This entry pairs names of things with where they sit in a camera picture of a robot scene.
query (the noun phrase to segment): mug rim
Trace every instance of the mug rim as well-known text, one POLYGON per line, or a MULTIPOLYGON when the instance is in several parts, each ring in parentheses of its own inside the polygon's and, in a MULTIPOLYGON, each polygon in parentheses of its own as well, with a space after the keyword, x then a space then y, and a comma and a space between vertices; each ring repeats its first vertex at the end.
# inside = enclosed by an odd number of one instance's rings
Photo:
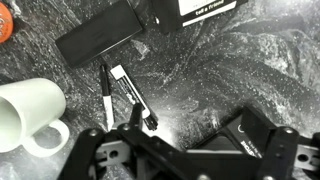
POLYGON ((21 142, 22 141, 22 137, 26 132, 26 130, 25 130, 26 123, 25 123, 25 120, 23 118, 22 113, 19 111, 19 109, 14 104, 12 104, 12 102, 10 102, 8 100, 7 97, 5 97, 3 94, 0 94, 0 98, 6 100, 14 108, 14 110, 17 112, 17 114, 19 116, 19 121, 20 121, 20 124, 21 124, 21 131, 20 131, 20 135, 19 135, 19 138, 18 138, 17 142, 16 143, 12 143, 13 144, 12 146, 5 147, 5 148, 2 148, 0 146, 0 153, 4 153, 4 152, 12 151, 12 150, 16 149, 17 147, 19 147, 22 144, 22 142, 21 142))

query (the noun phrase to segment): mug handle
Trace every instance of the mug handle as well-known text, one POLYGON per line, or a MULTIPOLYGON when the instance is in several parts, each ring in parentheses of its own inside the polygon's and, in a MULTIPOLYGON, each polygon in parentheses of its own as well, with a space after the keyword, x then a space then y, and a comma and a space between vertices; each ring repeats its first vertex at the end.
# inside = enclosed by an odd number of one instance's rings
POLYGON ((57 153, 63 148, 63 146, 66 145, 70 136, 69 128, 67 127, 67 125, 62 121, 60 121, 59 119, 57 119, 51 122, 49 124, 49 127, 52 127, 59 131, 59 133, 61 134, 61 143, 55 148, 46 149, 46 148, 40 147, 35 141, 33 136, 27 137, 24 140, 22 145, 30 154, 37 157, 48 157, 57 153))

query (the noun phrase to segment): gray speckled surface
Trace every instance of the gray speckled surface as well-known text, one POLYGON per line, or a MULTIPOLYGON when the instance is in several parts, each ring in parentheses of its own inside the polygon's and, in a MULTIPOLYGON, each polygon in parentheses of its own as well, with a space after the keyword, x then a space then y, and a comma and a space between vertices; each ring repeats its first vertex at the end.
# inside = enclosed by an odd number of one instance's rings
MULTIPOLYGON (((79 69, 66 65, 55 39, 114 0, 4 2, 14 9, 16 27, 0 45, 0 84, 33 77, 56 82, 67 98, 61 119, 71 138, 49 158, 22 147, 0 154, 0 179, 55 179, 77 135, 106 127, 101 62, 124 66, 160 120, 159 130, 147 133, 179 149, 214 133, 223 117, 248 101, 303 135, 319 131, 320 0, 249 0, 169 35, 159 32, 149 1, 131 0, 144 32, 79 69)), ((126 120, 131 105, 116 85, 113 90, 116 120, 126 120)), ((47 130, 39 141, 54 137, 47 130)), ((128 178, 110 168, 109 179, 128 178)))

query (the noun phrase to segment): orange object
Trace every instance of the orange object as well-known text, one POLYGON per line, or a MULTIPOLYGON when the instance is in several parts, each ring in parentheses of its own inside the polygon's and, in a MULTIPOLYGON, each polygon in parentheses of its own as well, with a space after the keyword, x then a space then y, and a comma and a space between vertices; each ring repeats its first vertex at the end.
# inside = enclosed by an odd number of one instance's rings
POLYGON ((9 9, 0 2, 0 43, 11 36, 13 31, 13 20, 9 9))

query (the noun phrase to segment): white mug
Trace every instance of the white mug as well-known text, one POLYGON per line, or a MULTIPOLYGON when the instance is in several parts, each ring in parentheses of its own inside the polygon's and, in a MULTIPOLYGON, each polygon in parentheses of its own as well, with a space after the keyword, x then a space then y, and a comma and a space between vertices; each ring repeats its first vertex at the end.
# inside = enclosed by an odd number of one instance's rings
POLYGON ((58 118, 66 108, 62 90, 50 80, 36 78, 0 86, 0 153, 19 145, 32 155, 48 157, 63 148, 70 132, 58 118), (61 134, 52 149, 40 147, 33 135, 46 127, 61 134))

